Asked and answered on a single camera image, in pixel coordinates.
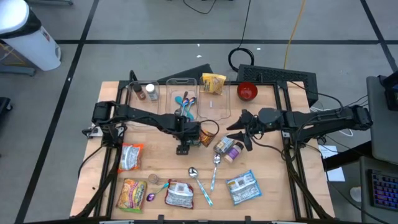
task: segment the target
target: snack bag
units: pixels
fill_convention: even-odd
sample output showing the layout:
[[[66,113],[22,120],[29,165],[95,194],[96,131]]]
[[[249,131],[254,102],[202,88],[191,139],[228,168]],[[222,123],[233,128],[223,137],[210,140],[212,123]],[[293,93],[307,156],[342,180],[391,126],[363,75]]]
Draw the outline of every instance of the snack bag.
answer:
[[[118,173],[139,169],[142,148],[144,148],[143,144],[123,143]]]
[[[147,182],[132,179],[124,179],[123,188],[120,193],[117,208],[125,212],[142,213]]]
[[[200,91],[219,95],[223,93],[223,86],[226,76],[204,73],[201,78],[203,80],[203,88],[201,88]]]
[[[262,195],[259,184],[251,170],[226,181],[234,205]]]
[[[193,188],[189,184],[169,179],[164,202],[167,205],[193,209]]]
[[[209,131],[202,130],[200,132],[200,142],[206,147],[210,145],[214,137],[215,135]]]

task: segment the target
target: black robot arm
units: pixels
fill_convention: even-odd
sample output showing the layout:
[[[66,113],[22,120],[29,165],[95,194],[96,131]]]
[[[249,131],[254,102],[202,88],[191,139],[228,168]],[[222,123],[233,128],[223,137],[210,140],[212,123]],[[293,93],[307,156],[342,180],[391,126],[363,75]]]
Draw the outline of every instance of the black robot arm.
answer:
[[[346,128],[365,131],[372,124],[368,109],[358,105],[312,113],[263,108],[258,115],[242,110],[238,121],[227,130],[244,129],[245,133],[230,134],[228,137],[244,142],[246,149],[251,151],[251,138],[255,134],[281,130],[294,134],[294,141],[307,143],[311,138]]]
[[[116,143],[115,136],[119,135],[116,128],[119,123],[134,121],[154,126],[181,141],[181,145],[177,147],[177,155],[188,154],[190,143],[199,140],[201,130],[200,122],[190,122],[186,116],[154,114],[128,105],[118,105],[114,101],[96,103],[91,121],[101,128],[103,144],[111,147]]]

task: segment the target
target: blue snack bag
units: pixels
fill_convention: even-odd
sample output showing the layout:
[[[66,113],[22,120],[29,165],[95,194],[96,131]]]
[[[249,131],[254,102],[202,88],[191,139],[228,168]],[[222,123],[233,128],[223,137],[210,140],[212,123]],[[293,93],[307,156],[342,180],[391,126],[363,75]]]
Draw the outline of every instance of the blue snack bag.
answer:
[[[231,180],[226,181],[234,205],[260,197],[262,195],[259,184],[251,170]]]

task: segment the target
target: wooden tabletop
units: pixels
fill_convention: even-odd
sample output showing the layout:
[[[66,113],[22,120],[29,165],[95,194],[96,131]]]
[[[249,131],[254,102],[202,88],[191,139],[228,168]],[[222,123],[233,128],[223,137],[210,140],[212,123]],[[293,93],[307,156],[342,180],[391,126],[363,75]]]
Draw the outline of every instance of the wooden tabletop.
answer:
[[[118,82],[103,82],[98,100],[115,100],[117,87]],[[215,190],[213,192],[210,191],[214,169],[213,156],[215,153],[213,146],[227,133],[226,127],[238,120],[243,108],[249,110],[252,114],[257,114],[264,107],[276,108],[273,87],[257,86],[259,93],[250,102],[243,102],[238,98],[236,87],[230,86],[231,115],[229,118],[218,121],[220,125],[219,134],[209,147],[191,147],[187,156],[177,156],[175,154],[178,141],[171,135],[161,133],[153,127],[128,126],[124,142],[129,144],[144,144],[145,146],[141,158],[141,169],[122,172],[118,175],[112,219],[156,220],[158,215],[165,215],[166,220],[244,220],[244,217],[249,215],[252,220],[295,220],[286,163],[281,159],[280,154],[272,149],[253,144],[251,152],[243,150],[232,164],[221,161],[221,164],[218,166]],[[131,106],[150,112],[158,111],[159,114],[170,113],[171,110],[174,111],[174,108],[177,108],[178,105],[175,102],[167,100],[166,86],[160,86],[159,88],[159,105],[149,100],[141,102],[137,101],[136,98],[132,98]],[[289,95],[294,111],[309,112],[304,90],[289,83]],[[214,116],[220,117],[220,114],[224,112],[225,109],[223,107],[216,107]],[[209,131],[215,128],[214,125],[206,123],[203,123],[202,127]],[[100,141],[100,138],[88,140],[85,157],[99,147]],[[259,142],[282,149],[280,131],[265,133]],[[308,144],[316,148],[318,147],[315,140],[311,140]],[[301,152],[308,189],[325,211],[334,216],[320,153],[310,147],[301,149]],[[104,155],[105,150],[103,149],[82,168],[70,215],[79,213],[96,192],[100,182]],[[188,168],[191,166],[199,171],[198,178],[214,203],[212,207],[207,204],[197,183],[188,176]],[[259,183],[262,196],[234,206],[226,186],[226,180],[243,174],[250,169]],[[155,192],[168,179],[175,179],[191,184],[194,188],[194,209],[190,210],[166,205],[164,203],[166,190],[157,194],[153,202],[145,202],[142,214],[123,212],[116,208],[115,205],[119,199],[123,180],[125,178],[147,180],[149,174],[159,176],[160,185],[148,183],[147,194]],[[297,192],[299,194],[301,214],[305,217],[305,207],[303,206],[299,188],[297,188]],[[103,197],[103,206],[101,207],[102,215],[105,214],[108,197],[109,192],[106,191]]]

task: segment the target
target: red bowl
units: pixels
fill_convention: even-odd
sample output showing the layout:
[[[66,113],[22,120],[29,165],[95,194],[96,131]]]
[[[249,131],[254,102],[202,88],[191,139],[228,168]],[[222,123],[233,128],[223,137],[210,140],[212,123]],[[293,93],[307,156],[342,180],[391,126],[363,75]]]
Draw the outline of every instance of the red bowl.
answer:
[[[251,101],[257,96],[258,90],[255,84],[242,82],[238,85],[238,96],[243,101]]]

